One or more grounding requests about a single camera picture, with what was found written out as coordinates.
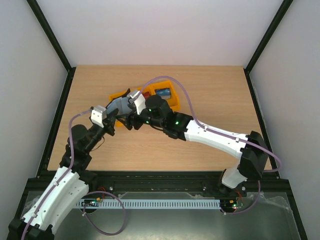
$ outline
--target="wooden table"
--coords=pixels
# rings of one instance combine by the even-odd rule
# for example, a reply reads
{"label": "wooden table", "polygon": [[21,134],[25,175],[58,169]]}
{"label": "wooden table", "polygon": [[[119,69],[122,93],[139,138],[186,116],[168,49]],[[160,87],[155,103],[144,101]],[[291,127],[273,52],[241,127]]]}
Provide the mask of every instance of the wooden table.
{"label": "wooden table", "polygon": [[[65,153],[69,120],[91,106],[106,106],[109,95],[141,87],[157,76],[176,78],[186,88],[197,118],[236,133],[261,132],[247,80],[241,66],[79,65],[73,78],[48,170],[56,170]],[[180,112],[191,114],[181,89]],[[89,115],[74,124],[92,124]],[[91,153],[88,170],[98,171],[221,171],[236,159],[197,142],[169,138],[144,125],[140,130],[117,127],[114,136]]]}

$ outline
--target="orange plastic tray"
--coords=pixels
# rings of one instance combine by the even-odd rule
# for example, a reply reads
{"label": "orange plastic tray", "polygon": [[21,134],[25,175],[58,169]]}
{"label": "orange plastic tray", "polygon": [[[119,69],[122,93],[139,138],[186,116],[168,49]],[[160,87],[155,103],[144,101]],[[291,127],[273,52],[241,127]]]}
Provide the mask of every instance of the orange plastic tray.
{"label": "orange plastic tray", "polygon": [[[141,87],[136,87],[136,88],[130,88],[131,90],[141,90]],[[171,98],[166,99],[166,101],[168,102],[170,108],[176,112],[180,110],[180,99],[177,95],[177,92],[172,84],[172,82],[170,80],[167,81],[161,81],[161,82],[156,82],[153,84],[150,84],[149,86],[147,86],[143,93],[149,92],[150,95],[155,95],[156,94],[156,90],[157,89],[170,89],[171,91]],[[122,91],[122,92],[117,92],[117,93],[113,93],[109,96],[109,100],[112,101],[113,99],[116,99],[117,97],[120,97],[121,95],[123,95],[126,91]],[[115,126],[120,127],[123,126],[123,124],[119,121],[117,121],[115,123]]]}

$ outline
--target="wall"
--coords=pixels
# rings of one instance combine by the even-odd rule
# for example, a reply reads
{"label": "wall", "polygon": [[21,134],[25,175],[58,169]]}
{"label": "wall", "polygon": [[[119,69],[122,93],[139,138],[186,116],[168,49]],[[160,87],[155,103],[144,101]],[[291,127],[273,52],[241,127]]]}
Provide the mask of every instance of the wall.
{"label": "wall", "polygon": [[251,77],[310,240],[319,239],[320,1],[294,1]]}
{"label": "wall", "polygon": [[245,66],[282,0],[38,0],[72,66]]}
{"label": "wall", "polygon": [[27,1],[0,2],[0,239],[35,177],[67,72]]}

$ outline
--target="white perforated strip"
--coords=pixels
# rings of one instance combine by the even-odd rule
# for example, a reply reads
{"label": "white perforated strip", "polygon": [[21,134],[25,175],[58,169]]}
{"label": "white perforated strip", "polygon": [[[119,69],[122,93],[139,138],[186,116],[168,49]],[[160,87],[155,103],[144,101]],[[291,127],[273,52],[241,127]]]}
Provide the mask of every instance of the white perforated strip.
{"label": "white perforated strip", "polygon": [[[158,200],[158,199],[122,199],[126,209],[220,209],[220,200],[190,199],[190,200]],[[81,199],[74,208],[85,205]],[[115,199],[105,199],[101,203],[93,203],[87,209],[121,209],[120,203]]]}

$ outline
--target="black metal frame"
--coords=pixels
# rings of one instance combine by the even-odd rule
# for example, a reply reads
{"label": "black metal frame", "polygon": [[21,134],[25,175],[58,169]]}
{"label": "black metal frame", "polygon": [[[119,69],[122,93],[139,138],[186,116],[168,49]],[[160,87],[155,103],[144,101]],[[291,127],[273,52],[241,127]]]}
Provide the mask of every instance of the black metal frame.
{"label": "black metal frame", "polygon": [[[58,43],[49,23],[47,22],[42,10],[40,9],[36,0],[26,0],[32,11],[34,12],[36,18],[38,19],[40,25],[42,26],[44,32],[49,38],[52,46],[56,50],[59,58],[61,59],[65,69],[68,71],[68,75],[65,81],[65,85],[60,97],[57,111],[55,113],[51,130],[48,136],[48,140],[41,158],[40,166],[38,168],[37,177],[30,178],[27,181],[24,192],[22,194],[17,212],[15,214],[16,218],[21,216],[24,204],[26,202],[28,193],[30,191],[44,191],[50,181],[52,180],[55,171],[48,171],[48,163],[50,161],[50,156],[53,150],[53,146],[58,133],[59,125],[62,119],[64,108],[67,102],[68,94],[71,88],[72,80],[76,71],[75,67],[71,67],[68,59],[66,58],[61,46]],[[279,23],[287,12],[293,0],[284,0],[274,16],[271,24],[269,25],[266,33],[264,34],[261,42],[259,43],[256,51],[254,52],[251,60],[249,61],[247,67],[244,69],[244,74],[248,83],[248,88],[252,97],[256,115],[260,124],[263,138],[270,151],[271,145],[268,138],[266,126],[260,111],[260,107],[257,101],[256,93],[253,88],[252,81],[250,79],[250,72],[256,64],[258,58],[262,54],[264,48],[271,39],[273,33],[277,29]],[[273,157],[270,157],[271,166],[273,169],[277,168],[277,163]],[[95,171],[94,173],[98,176],[98,182],[103,186],[110,186],[113,188],[114,193],[123,192],[202,192],[204,196],[215,197],[209,190],[204,190],[204,186],[213,186],[218,182],[221,175],[221,171],[178,171],[178,172],[136,172],[136,171],[124,171],[124,172],[114,172],[114,171]],[[300,234],[301,239],[307,239],[307,235],[301,221],[299,211],[290,187],[290,183],[286,179],[281,179],[278,172],[274,173],[264,173],[261,182],[261,188],[264,192],[285,192],[287,194],[289,204],[293,210],[293,215],[295,222]],[[257,190],[258,184],[255,181],[247,181],[244,183],[246,190],[248,192],[254,192]]]}

